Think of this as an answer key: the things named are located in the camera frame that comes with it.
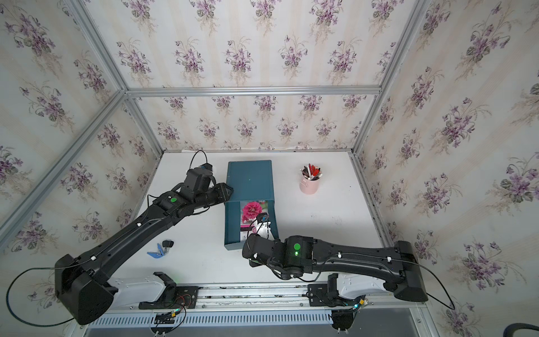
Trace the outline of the pink flower seed bag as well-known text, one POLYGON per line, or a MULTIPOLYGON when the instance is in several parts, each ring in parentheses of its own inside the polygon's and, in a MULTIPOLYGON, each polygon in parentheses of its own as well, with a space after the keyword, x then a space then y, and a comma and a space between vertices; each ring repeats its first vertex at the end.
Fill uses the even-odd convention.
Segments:
POLYGON ((240 202, 240 242, 245 242, 252 233, 255 218, 259 213, 268 213, 268 203, 266 200, 243 201, 240 202))

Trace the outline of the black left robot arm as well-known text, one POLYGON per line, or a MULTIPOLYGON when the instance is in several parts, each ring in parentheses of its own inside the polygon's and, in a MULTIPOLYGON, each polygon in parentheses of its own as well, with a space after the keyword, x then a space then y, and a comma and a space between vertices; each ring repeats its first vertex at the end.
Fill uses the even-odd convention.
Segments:
POLYGON ((189 169, 184 182, 154 199, 142 215, 108 240, 78 257, 67 254, 58 259, 54 265, 57 299, 77 323, 97 320, 119 293, 109 279, 120 266, 157 235, 188 216, 228 202, 233 192, 226 183, 216 182, 210 164, 189 169))

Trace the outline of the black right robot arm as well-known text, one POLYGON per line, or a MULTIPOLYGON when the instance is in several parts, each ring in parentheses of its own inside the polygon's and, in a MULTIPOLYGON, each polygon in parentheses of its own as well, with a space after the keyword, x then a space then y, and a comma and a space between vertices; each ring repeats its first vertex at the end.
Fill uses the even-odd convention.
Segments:
POLYGON ((398 241, 392 248, 364 248, 331 244, 313 237, 295 235, 284 242, 251 234, 242 256, 253 268, 268 267, 281 280, 304 274, 333 272, 374 277, 399 300, 428 300, 420 266, 410 242, 398 241))

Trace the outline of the teal three-drawer cabinet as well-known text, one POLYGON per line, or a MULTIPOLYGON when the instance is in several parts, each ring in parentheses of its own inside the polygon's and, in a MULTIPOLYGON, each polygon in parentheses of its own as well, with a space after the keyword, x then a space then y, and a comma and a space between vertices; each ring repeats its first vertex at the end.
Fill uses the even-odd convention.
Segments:
POLYGON ((231 161, 226 183, 233 193, 225 203, 224 247, 241 249, 250 234, 277 239, 272 162, 231 161))

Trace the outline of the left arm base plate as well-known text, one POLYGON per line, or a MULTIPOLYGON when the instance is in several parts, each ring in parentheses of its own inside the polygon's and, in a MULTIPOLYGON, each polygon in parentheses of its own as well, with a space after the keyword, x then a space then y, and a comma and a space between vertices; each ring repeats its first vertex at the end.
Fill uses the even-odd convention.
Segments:
POLYGON ((194 309, 199 293, 198 286, 174 286, 166 288, 154 302, 140 302, 139 310, 194 309))

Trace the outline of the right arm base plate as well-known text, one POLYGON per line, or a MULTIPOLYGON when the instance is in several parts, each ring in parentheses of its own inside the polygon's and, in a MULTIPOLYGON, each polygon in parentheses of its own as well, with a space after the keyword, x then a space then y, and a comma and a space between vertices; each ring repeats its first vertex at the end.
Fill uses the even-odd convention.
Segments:
POLYGON ((362 295, 355 299, 345 299, 336 289, 331 289, 327 284, 309 284, 306 293, 310 307, 352 307, 359 308, 367 304, 366 296, 362 295))

